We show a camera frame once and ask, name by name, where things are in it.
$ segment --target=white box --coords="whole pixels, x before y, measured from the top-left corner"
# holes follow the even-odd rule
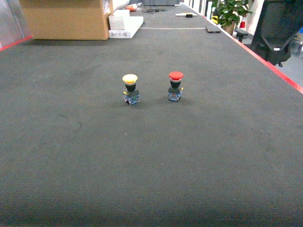
[[[129,17],[132,26],[127,30],[109,30],[109,38],[111,39],[131,39],[143,24],[143,17]]]
[[[109,16],[109,26],[111,30],[125,30],[131,27],[129,22],[130,14],[128,9],[116,10]]]

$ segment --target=red edge strip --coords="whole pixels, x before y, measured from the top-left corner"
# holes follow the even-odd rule
[[[249,52],[252,56],[254,56],[256,59],[258,59],[260,62],[262,62],[265,66],[267,66],[270,70],[272,70],[275,74],[277,74],[280,78],[282,78],[283,80],[285,80],[287,83],[289,83],[291,86],[293,86],[295,89],[297,89],[300,93],[303,94],[303,87],[301,87],[300,85],[298,85],[296,82],[294,82],[292,79],[290,79],[287,75],[285,75],[280,70],[278,70],[270,62],[265,61],[259,55],[257,55],[256,53],[254,53],[250,48],[248,48],[244,44],[240,43],[236,38],[232,37],[232,39],[237,44],[239,44],[243,49],[245,49],[247,52]]]
[[[14,42],[14,43],[10,44],[10,45],[7,45],[7,46],[5,46],[5,47],[0,48],[0,51],[3,51],[3,50],[5,50],[5,49],[8,49],[8,48],[10,48],[10,47],[12,47],[12,46],[14,46],[14,45],[17,45],[17,44],[19,44],[19,43],[21,43],[21,42],[24,42],[24,41],[26,41],[26,40],[28,40],[28,39],[31,39],[31,38],[32,38],[32,36],[25,37],[24,39],[21,39],[21,40],[19,40],[19,41],[17,41],[17,42]]]

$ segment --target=red table edge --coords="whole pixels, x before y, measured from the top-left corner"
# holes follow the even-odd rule
[[[19,44],[19,43],[21,43],[21,42],[24,42],[24,41],[26,41],[26,40],[28,40],[28,39],[31,39],[31,38],[32,38],[31,35],[28,36],[28,37],[25,37],[24,39],[18,40],[18,41],[14,42],[14,43],[12,43],[12,44],[10,44],[10,45],[7,45],[7,46],[4,46],[4,47],[0,48],[0,51],[4,51],[5,49],[8,49],[8,48],[10,48],[10,47],[12,47],[12,46],[15,46],[15,45],[17,45],[17,44]]]

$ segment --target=chair armrest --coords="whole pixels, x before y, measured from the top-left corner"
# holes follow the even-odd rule
[[[241,28],[237,28],[235,30],[235,32],[237,33],[237,37],[239,37],[239,42],[242,43],[243,37],[248,36],[248,32],[244,31]]]

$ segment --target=potted plant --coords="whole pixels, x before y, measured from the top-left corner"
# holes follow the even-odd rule
[[[240,23],[241,17],[252,13],[248,11],[248,0],[213,0],[212,7],[216,7],[218,1],[220,1],[216,8],[218,24],[232,35],[235,25]]]

